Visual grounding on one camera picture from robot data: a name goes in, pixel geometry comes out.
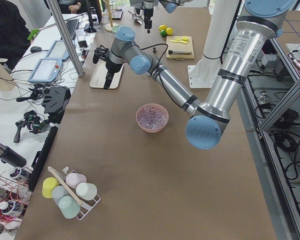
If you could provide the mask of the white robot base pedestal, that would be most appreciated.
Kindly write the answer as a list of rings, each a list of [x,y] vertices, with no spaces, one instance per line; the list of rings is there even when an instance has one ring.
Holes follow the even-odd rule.
[[[241,0],[216,1],[201,60],[188,66],[192,89],[211,88],[222,66],[223,52],[241,8]]]

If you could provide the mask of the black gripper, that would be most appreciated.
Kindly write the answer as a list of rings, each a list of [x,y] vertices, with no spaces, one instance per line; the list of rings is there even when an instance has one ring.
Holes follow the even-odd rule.
[[[144,28],[146,29],[147,33],[149,34],[151,32],[152,28],[152,16],[154,13],[153,8],[143,8],[143,16],[144,16]]]
[[[105,82],[103,85],[104,90],[108,90],[112,84],[115,73],[118,73],[123,65],[123,59],[112,61],[111,59],[105,60],[105,67],[107,69],[107,74],[105,76]]]

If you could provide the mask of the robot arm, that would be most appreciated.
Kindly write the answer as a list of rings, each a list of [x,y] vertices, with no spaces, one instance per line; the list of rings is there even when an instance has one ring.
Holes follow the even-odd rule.
[[[188,90],[160,60],[143,52],[128,26],[118,28],[105,53],[106,79],[111,80],[124,63],[137,74],[149,74],[190,119],[186,138],[198,149],[216,146],[230,121],[232,107],[264,43],[282,32],[290,0],[247,0],[237,20],[237,34],[204,102]]]
[[[183,6],[187,2],[191,2],[191,0],[159,0],[158,1],[164,9],[169,13],[173,13],[177,7]],[[154,0],[141,0],[137,3],[137,6],[134,7],[134,12],[139,16],[142,11],[144,28],[147,30],[149,34],[152,29],[152,17],[154,15]]]

